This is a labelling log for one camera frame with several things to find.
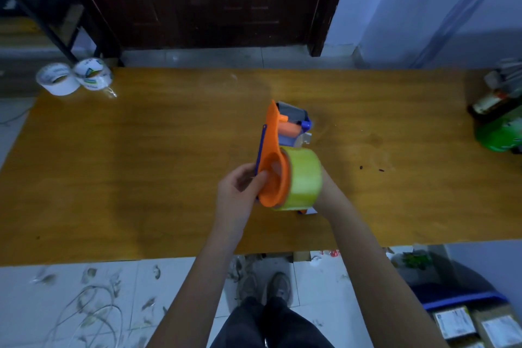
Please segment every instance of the orange tape dispenser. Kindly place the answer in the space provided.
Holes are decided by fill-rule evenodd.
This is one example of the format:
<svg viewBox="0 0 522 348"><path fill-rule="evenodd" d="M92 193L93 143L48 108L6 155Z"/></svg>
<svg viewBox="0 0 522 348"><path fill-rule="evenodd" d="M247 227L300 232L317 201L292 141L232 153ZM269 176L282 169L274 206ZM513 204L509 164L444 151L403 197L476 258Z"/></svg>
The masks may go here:
<svg viewBox="0 0 522 348"><path fill-rule="evenodd" d="M269 105L256 163L256 173L268 171L258 195L262 205L275 210L306 210L314 204L322 186L321 163L312 150L301 147L310 142L311 127L306 110L284 102Z"/></svg>

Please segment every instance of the yellow table top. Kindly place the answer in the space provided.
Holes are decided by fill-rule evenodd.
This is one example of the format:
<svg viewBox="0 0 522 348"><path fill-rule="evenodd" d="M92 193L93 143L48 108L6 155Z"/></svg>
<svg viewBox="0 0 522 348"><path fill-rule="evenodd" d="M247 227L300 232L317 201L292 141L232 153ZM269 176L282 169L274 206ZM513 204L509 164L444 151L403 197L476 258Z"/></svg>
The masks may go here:
<svg viewBox="0 0 522 348"><path fill-rule="evenodd" d="M0 263L196 255L271 99L308 110L310 148L383 246L521 238L521 158L480 147L465 110L482 75L119 68L114 99L42 91L0 172ZM335 247L318 215L255 206L237 252Z"/></svg>

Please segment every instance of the person's left hand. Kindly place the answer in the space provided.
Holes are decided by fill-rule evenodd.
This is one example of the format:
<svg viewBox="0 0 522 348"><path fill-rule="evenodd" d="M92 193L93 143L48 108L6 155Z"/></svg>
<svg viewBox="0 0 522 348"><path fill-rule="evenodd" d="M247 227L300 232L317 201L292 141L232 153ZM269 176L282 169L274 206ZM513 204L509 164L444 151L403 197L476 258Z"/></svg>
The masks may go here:
<svg viewBox="0 0 522 348"><path fill-rule="evenodd" d="M268 173L254 176L255 164L244 164L226 175L218 184L214 230L239 242L258 193Z"/></svg>

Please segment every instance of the clear tape roll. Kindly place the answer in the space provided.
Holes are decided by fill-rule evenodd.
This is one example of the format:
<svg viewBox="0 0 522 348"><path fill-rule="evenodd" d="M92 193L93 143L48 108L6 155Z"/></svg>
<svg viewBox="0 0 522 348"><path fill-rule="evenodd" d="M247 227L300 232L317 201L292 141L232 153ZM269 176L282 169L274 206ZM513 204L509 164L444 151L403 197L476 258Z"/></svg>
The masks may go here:
<svg viewBox="0 0 522 348"><path fill-rule="evenodd" d="M80 87L80 82L64 63L50 63L38 70L36 82L51 94L58 96L71 94Z"/></svg>
<svg viewBox="0 0 522 348"><path fill-rule="evenodd" d="M290 164L290 187L278 211L300 211L312 207L323 186L323 171L309 148L281 146Z"/></svg>
<svg viewBox="0 0 522 348"><path fill-rule="evenodd" d="M98 91L112 83L112 72L100 58L88 58L73 68L76 79L87 89Z"/></svg>

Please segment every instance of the duct tape roll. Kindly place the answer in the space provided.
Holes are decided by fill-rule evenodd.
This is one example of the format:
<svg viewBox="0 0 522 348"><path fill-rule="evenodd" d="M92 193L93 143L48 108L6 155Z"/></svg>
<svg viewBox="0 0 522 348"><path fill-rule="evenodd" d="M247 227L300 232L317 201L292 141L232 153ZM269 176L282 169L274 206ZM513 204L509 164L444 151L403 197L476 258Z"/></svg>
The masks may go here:
<svg viewBox="0 0 522 348"><path fill-rule="evenodd" d="M112 72L100 58L89 58L78 62L73 68L78 81L91 91L111 85Z"/></svg>
<svg viewBox="0 0 522 348"><path fill-rule="evenodd" d="M290 188L278 211L298 211L312 207L323 186L323 171L317 155L309 148L281 146L290 164Z"/></svg>
<svg viewBox="0 0 522 348"><path fill-rule="evenodd" d="M38 70L36 82L51 94L58 96L71 94L80 87L80 82L64 63L50 63Z"/></svg>

